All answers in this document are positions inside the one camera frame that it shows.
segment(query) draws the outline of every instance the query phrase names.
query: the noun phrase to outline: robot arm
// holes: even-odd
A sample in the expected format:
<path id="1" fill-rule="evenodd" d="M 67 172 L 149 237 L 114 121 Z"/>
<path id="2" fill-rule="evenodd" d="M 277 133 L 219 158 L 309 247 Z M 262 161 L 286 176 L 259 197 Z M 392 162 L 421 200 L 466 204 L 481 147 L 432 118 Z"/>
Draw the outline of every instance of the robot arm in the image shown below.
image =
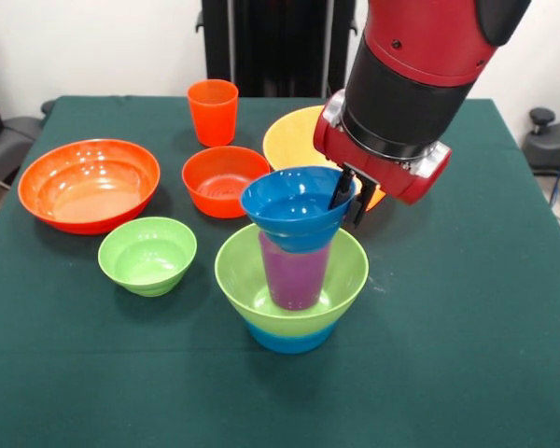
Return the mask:
<path id="1" fill-rule="evenodd" d="M 405 203 L 423 197 L 450 159 L 440 136 L 530 1 L 370 0 L 346 88 L 315 128 L 315 148 L 343 168 L 330 206 L 353 175 L 356 224 L 376 184 Z"/>

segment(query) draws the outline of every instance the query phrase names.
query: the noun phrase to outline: green tablecloth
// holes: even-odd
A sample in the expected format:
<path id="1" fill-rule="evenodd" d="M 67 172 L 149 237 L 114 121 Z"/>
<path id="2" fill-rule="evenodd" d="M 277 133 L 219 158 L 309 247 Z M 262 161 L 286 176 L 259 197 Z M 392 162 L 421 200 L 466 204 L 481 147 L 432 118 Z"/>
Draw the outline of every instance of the green tablecloth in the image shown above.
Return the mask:
<path id="1" fill-rule="evenodd" d="M 242 99 L 235 144 L 320 101 Z M 180 179 L 198 151 L 175 98 L 62 98 L 26 165 L 68 142 L 149 148 L 144 215 L 178 218 L 198 256 L 146 300 L 96 263 L 103 237 L 61 233 L 8 195 L 0 214 L 0 447 L 560 447 L 560 229 L 489 101 L 444 136 L 428 196 L 386 200 L 354 235 L 369 281 L 318 350 L 252 341 L 213 274 L 247 224 L 195 211 Z"/>

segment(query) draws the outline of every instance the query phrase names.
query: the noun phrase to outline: large orange bowl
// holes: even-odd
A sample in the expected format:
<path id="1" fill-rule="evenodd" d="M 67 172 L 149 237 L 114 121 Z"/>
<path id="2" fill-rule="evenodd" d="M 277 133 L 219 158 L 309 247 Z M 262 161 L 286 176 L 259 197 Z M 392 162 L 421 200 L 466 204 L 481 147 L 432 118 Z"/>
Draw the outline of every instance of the large orange bowl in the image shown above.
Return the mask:
<path id="1" fill-rule="evenodd" d="M 308 165 L 338 168 L 314 147 L 315 125 L 323 108 L 314 105 L 295 110 L 270 126 L 263 137 L 263 154 L 274 170 Z M 361 183 L 358 179 L 356 182 L 360 190 Z M 385 193 L 377 188 L 367 209 L 371 210 L 384 196 Z"/>
<path id="2" fill-rule="evenodd" d="M 156 191 L 160 166 L 145 148 L 121 140 L 85 140 L 34 161 L 19 199 L 56 229 L 99 234 L 137 217 Z"/>

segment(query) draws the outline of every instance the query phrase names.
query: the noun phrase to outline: orange bowl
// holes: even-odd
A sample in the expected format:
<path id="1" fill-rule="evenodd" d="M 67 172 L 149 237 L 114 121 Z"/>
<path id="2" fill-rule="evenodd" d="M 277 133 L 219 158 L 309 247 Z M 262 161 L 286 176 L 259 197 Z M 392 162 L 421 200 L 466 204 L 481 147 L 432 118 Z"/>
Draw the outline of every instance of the orange bowl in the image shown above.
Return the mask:
<path id="1" fill-rule="evenodd" d="M 97 139 L 57 147 L 21 176 L 19 200 L 50 226 L 76 234 L 112 231 L 146 207 L 160 166 L 145 148 Z"/>
<path id="2" fill-rule="evenodd" d="M 309 165 L 338 168 L 314 147 L 315 125 L 323 108 L 322 105 L 313 105 L 297 109 L 270 126 L 263 137 L 263 154 L 274 170 Z M 361 181 L 355 179 L 355 182 L 359 192 Z M 377 187 L 367 210 L 371 210 L 384 196 L 385 193 Z"/>
<path id="3" fill-rule="evenodd" d="M 263 156 L 246 147 L 210 147 L 190 157 L 182 177 L 195 206 L 210 217 L 243 217 L 241 194 L 270 172 Z"/>

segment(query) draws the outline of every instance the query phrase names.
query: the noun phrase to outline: light green bowl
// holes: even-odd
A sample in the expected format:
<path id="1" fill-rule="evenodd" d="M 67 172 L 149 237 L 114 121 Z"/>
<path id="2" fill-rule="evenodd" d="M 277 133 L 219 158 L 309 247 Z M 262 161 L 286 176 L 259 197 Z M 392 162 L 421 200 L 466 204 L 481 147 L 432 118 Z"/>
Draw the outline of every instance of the light green bowl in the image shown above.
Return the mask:
<path id="1" fill-rule="evenodd" d="M 305 336 L 336 322 L 365 285 L 369 262 L 365 249 L 340 229 L 332 240 L 319 302 L 290 311 L 270 297 L 255 224 L 232 235 L 216 256 L 216 280 L 234 309 L 247 322 L 276 336 Z"/>
<path id="2" fill-rule="evenodd" d="M 182 222 L 142 217 L 110 232 L 100 245 L 98 262 L 115 283 L 144 297 L 175 287 L 197 253 L 197 240 Z"/>

